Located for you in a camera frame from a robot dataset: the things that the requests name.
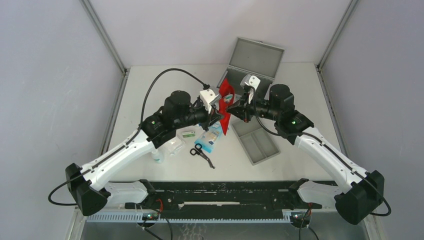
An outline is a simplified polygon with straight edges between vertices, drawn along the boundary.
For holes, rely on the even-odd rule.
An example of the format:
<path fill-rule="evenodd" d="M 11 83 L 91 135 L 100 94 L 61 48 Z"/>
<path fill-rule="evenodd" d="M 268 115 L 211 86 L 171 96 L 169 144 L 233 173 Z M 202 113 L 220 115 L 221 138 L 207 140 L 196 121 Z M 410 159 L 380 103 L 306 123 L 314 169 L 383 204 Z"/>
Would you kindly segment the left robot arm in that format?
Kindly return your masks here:
<path fill-rule="evenodd" d="M 145 209 L 153 207 L 157 196 L 147 182 L 110 180 L 134 160 L 175 138 L 177 130 L 198 124 L 207 130 L 222 119 L 215 105 L 221 98 L 219 93 L 206 89 L 191 102 L 189 93 L 176 90 L 123 142 L 82 166 L 69 165 L 65 169 L 67 188 L 81 213 L 91 216 L 106 206 L 126 203 L 140 204 Z"/>

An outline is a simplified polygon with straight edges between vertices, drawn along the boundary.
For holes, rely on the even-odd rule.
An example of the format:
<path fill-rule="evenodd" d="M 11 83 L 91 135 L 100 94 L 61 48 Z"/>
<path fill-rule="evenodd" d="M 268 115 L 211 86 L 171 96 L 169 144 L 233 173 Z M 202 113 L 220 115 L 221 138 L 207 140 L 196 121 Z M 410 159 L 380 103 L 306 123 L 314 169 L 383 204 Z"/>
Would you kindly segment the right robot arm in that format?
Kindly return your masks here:
<path fill-rule="evenodd" d="M 245 86 L 242 97 L 228 106 L 227 113 L 249 122 L 274 121 L 275 136 L 288 140 L 307 153 L 335 181 L 327 185 L 302 178 L 292 185 L 289 203 L 295 208 L 305 204 L 318 204 L 334 208 L 348 223 L 357 225 L 368 215 L 377 216 L 375 210 L 382 204 L 387 207 L 383 216 L 392 209 L 384 197 L 384 176 L 377 170 L 370 172 L 360 167 L 330 144 L 314 123 L 295 109 L 294 95 L 284 84 L 273 85 L 268 99 L 257 99 L 256 90 Z"/>

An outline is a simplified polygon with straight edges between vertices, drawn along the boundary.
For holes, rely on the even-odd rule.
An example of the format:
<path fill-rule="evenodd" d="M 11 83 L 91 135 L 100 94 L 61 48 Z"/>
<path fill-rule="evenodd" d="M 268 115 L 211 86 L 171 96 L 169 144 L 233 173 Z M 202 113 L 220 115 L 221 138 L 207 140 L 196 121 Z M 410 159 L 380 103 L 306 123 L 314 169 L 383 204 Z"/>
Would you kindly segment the red first aid pouch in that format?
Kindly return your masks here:
<path fill-rule="evenodd" d="M 230 122 L 230 118 L 231 118 L 231 114 L 226 112 L 226 109 L 228 106 L 232 105 L 234 102 L 234 98 L 235 98 L 235 91 L 234 88 L 232 87 L 232 85 L 229 83 L 228 78 L 225 77 L 223 82 L 221 83 L 218 92 L 221 95 L 221 99 L 218 101 L 218 106 L 219 106 L 219 110 L 218 112 L 222 115 L 222 119 L 219 121 L 221 126 L 222 126 L 222 130 L 223 130 L 223 134 L 226 135 L 227 131 L 228 131 L 228 126 L 229 126 L 229 122 Z M 225 103 L 222 98 L 225 97 L 228 94 L 232 94 L 233 95 L 233 100 L 230 103 Z"/>

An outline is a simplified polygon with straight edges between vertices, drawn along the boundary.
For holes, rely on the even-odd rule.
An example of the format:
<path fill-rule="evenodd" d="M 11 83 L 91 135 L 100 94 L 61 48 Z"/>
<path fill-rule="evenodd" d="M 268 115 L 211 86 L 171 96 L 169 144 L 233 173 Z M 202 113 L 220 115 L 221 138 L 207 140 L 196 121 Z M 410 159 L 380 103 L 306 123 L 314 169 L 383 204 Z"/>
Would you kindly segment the bagged small blue box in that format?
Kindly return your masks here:
<path fill-rule="evenodd" d="M 233 100 L 233 98 L 234 98 L 234 95 L 233 95 L 233 94 L 228 94 L 228 95 L 224 96 L 224 97 L 222 98 L 222 100 L 223 100 L 226 104 L 229 104 L 229 103 Z"/>

